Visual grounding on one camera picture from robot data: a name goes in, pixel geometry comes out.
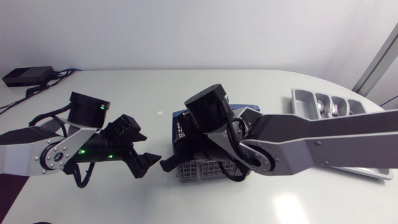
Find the metal basket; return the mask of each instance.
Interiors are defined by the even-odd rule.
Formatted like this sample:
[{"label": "metal basket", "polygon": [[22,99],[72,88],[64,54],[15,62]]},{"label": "metal basket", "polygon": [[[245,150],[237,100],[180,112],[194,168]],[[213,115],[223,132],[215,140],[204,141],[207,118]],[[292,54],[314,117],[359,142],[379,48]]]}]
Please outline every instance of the metal basket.
[{"label": "metal basket", "polygon": [[[260,110],[256,105],[231,105],[232,109],[238,109],[242,107],[250,107],[254,110]],[[184,111],[178,111],[173,113],[173,142],[177,139],[185,136],[184,131],[177,121],[179,116]],[[225,170],[231,175],[241,175],[242,173],[237,168],[234,162],[223,162]],[[196,159],[183,164],[180,164],[177,168],[177,177],[181,182],[194,182],[198,180],[213,180],[225,178],[225,175],[218,166],[217,161]]]}]

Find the wire bundle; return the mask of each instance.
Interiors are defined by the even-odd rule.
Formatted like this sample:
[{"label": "wire bundle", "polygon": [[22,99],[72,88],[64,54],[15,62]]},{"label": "wire bundle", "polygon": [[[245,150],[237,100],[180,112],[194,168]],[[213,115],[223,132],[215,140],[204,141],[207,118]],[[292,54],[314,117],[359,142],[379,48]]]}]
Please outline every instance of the wire bundle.
[{"label": "wire bundle", "polygon": [[57,85],[58,83],[60,83],[64,78],[70,76],[71,74],[73,74],[75,71],[81,71],[80,69],[77,68],[68,68],[68,69],[64,69],[62,71],[59,72],[53,72],[50,75],[50,79],[52,80],[57,80],[56,82],[52,83],[52,84],[46,84],[43,86],[38,86],[38,87],[33,87],[30,88],[26,91],[26,96],[23,99],[17,100],[13,103],[9,103],[6,106],[2,106],[0,107],[0,115],[2,115],[3,113],[5,113],[7,110],[11,109],[12,107],[22,103],[23,101],[31,98],[34,95],[37,95],[39,93],[42,93],[43,91]]}]

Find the white table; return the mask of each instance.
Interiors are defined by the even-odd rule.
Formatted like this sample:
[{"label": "white table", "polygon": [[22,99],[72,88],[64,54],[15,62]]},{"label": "white table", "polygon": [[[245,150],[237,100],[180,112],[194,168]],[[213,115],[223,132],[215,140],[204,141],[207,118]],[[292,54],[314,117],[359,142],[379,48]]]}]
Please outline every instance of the white table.
[{"label": "white table", "polygon": [[[342,86],[275,70],[132,70],[77,72],[59,85],[0,116],[0,134],[24,128],[36,115],[68,104],[76,91],[111,102],[106,117],[136,119],[148,137],[138,153],[172,154],[172,112],[206,87],[221,83],[229,103],[259,105],[263,113],[291,113],[293,87],[361,100]],[[26,87],[0,87],[0,105],[24,96]],[[99,162],[84,189],[59,172],[31,177],[4,223],[397,223],[398,178],[383,181],[342,170],[311,168],[292,176],[251,174],[182,184],[159,163],[135,179],[124,162]]]}]

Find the power cord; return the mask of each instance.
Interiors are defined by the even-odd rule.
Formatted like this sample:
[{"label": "power cord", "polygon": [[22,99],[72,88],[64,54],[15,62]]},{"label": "power cord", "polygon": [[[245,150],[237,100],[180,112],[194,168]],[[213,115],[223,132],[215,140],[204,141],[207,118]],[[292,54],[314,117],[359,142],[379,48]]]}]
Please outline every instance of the power cord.
[{"label": "power cord", "polygon": [[0,115],[5,113],[7,110],[11,109],[12,107],[14,107],[14,106],[22,103],[23,101],[31,98],[32,96],[35,96],[35,95],[37,95],[39,93],[42,93],[43,91],[48,90],[49,88],[57,85],[63,79],[65,79],[66,77],[69,77],[71,74],[75,73],[76,71],[81,71],[81,70],[77,69],[77,68],[68,68],[68,69],[64,69],[64,70],[59,71],[59,72],[51,73],[50,78],[53,79],[53,80],[57,80],[56,82],[54,82],[53,84],[46,84],[46,85],[42,85],[42,86],[29,88],[26,91],[25,98],[23,98],[21,100],[17,100],[17,101],[15,101],[13,103],[9,103],[8,105],[0,107]]},{"label": "power cord", "polygon": [[379,105],[379,106],[384,106],[384,105],[390,103],[392,100],[394,100],[394,99],[397,98],[397,97],[398,97],[398,96],[395,96],[395,97],[391,98],[390,100],[387,100],[385,103],[383,103],[382,105]]}]

